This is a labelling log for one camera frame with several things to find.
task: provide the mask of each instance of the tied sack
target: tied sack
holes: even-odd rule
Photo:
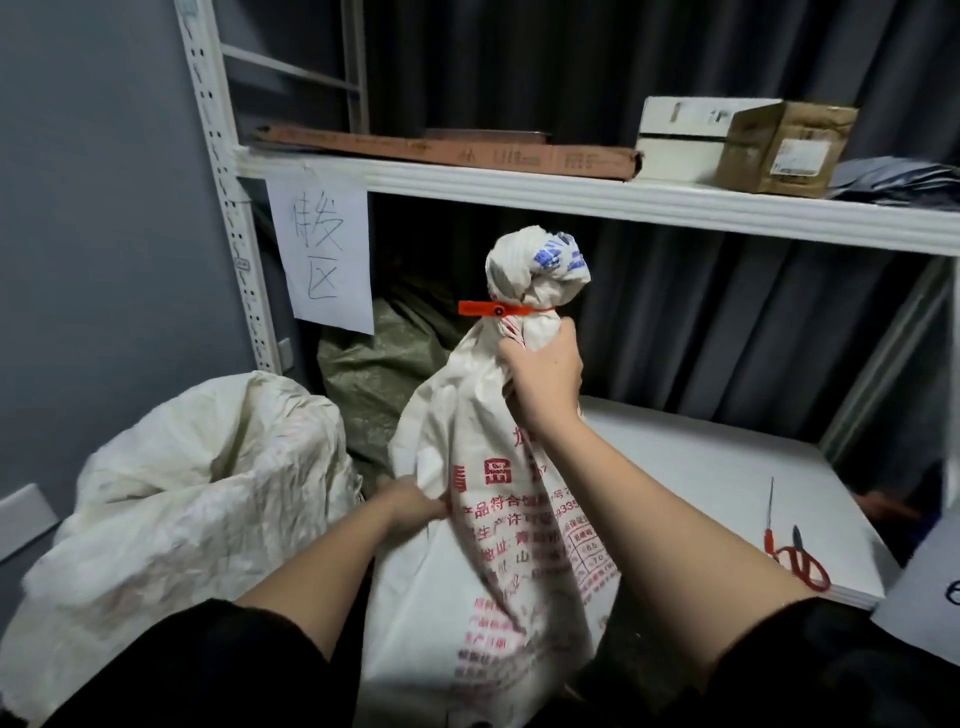
[[[589,281],[573,237],[525,228],[487,257],[491,298],[539,309],[481,319],[415,392],[396,475],[451,518],[378,558],[356,726],[524,725],[595,653],[619,573],[541,445],[514,421],[497,344],[530,349]]]
[[[222,376],[161,404],[87,459],[73,515],[24,576],[4,705],[46,719],[164,617],[262,581],[359,505],[359,485],[340,411],[292,379]]]

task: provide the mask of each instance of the person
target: person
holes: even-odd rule
[[[960,669],[900,643],[866,613],[816,597],[755,547],[688,505],[578,415],[572,321],[531,352],[500,353],[533,430],[619,566],[704,677],[662,720],[737,725],[954,724]],[[343,724],[326,708],[329,660],[377,547],[447,504],[412,478],[383,479],[365,505],[235,603],[168,617],[81,688],[47,725]]]

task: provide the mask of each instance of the black sleeve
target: black sleeve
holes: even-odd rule
[[[698,712],[717,725],[956,726],[958,686],[960,667],[897,640],[869,613],[809,599],[721,658]]]
[[[44,725],[338,725],[329,672],[289,619],[211,599],[147,630]]]

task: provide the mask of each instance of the box label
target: box label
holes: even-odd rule
[[[784,139],[777,150],[771,175],[816,177],[824,166],[830,142],[822,139]]]

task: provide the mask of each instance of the long flat cardboard box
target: long flat cardboard box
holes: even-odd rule
[[[640,157],[625,147],[516,144],[449,139],[407,139],[319,129],[272,125],[256,131],[257,138],[274,144],[347,152],[365,157],[409,159],[458,167],[505,169],[543,175],[629,180]]]

